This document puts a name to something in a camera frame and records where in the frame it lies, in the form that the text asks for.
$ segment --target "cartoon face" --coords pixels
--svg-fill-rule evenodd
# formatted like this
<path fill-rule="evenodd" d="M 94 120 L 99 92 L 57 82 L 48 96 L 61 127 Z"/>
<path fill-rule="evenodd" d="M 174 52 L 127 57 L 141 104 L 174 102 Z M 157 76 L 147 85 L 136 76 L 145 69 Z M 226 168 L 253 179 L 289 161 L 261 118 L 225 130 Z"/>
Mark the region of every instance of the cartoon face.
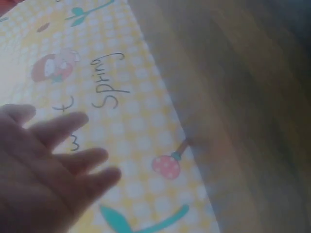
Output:
<path fill-rule="evenodd" d="M 57 54 L 46 55 L 35 63 L 32 80 L 40 82 L 51 79 L 53 82 L 62 82 L 72 74 L 79 61 L 78 52 L 71 49 L 61 49 Z"/>
<path fill-rule="evenodd" d="M 54 60 L 48 59 L 44 65 L 44 76 L 49 77 L 55 72 Z"/>

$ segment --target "red strawberry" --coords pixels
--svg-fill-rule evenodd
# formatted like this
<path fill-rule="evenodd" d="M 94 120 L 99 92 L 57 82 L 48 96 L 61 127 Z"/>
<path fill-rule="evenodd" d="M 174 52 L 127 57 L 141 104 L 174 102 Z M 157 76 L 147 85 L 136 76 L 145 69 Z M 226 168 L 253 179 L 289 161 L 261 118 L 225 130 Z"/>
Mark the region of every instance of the red strawberry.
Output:
<path fill-rule="evenodd" d="M 173 152 L 170 156 L 163 155 L 155 158 L 152 161 L 152 169 L 160 173 L 163 177 L 168 180 L 176 179 L 180 174 L 179 161 L 181 160 L 181 155 L 187 148 L 187 141 L 184 140 L 178 149 Z"/>

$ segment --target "finger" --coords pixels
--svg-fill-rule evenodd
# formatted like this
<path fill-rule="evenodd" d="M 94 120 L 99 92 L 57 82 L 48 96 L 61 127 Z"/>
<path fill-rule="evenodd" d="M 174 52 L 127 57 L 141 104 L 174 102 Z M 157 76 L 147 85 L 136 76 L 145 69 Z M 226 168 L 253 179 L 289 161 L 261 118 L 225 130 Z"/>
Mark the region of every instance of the finger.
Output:
<path fill-rule="evenodd" d="M 19 125 L 26 123 L 35 116 L 35 107 L 29 104 L 6 104 L 0 108 L 0 111 Z"/>
<path fill-rule="evenodd" d="M 116 167 L 110 167 L 100 173 L 82 177 L 80 182 L 86 191 L 88 204 L 93 203 L 111 187 L 115 186 L 120 178 L 121 171 Z"/>
<path fill-rule="evenodd" d="M 73 175 L 90 172 L 108 159 L 108 153 L 102 148 L 92 148 L 74 154 L 56 154 L 56 159 Z"/>
<path fill-rule="evenodd" d="M 52 150 L 87 122 L 88 117 L 85 113 L 76 112 L 39 122 L 29 130 L 47 149 Z"/>

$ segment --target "yellow polka dot paper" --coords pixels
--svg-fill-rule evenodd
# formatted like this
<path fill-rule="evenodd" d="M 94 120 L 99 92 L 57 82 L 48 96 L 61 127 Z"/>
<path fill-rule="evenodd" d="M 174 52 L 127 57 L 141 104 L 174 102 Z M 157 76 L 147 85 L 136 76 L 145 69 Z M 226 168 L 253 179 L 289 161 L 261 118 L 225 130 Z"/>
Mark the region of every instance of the yellow polka dot paper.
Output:
<path fill-rule="evenodd" d="M 205 186 L 125 0 L 27 0 L 0 18 L 0 101 L 85 111 L 56 151 L 103 147 L 122 180 L 71 233 L 216 233 Z"/>

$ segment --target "wooden table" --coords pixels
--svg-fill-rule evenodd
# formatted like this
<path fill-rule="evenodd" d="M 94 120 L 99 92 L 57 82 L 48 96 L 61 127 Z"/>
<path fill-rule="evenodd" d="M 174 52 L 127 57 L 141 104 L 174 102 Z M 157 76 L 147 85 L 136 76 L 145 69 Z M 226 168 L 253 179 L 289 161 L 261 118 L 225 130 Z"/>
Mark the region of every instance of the wooden table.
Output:
<path fill-rule="evenodd" d="M 311 232 L 311 2 L 129 2 L 221 231 Z"/>

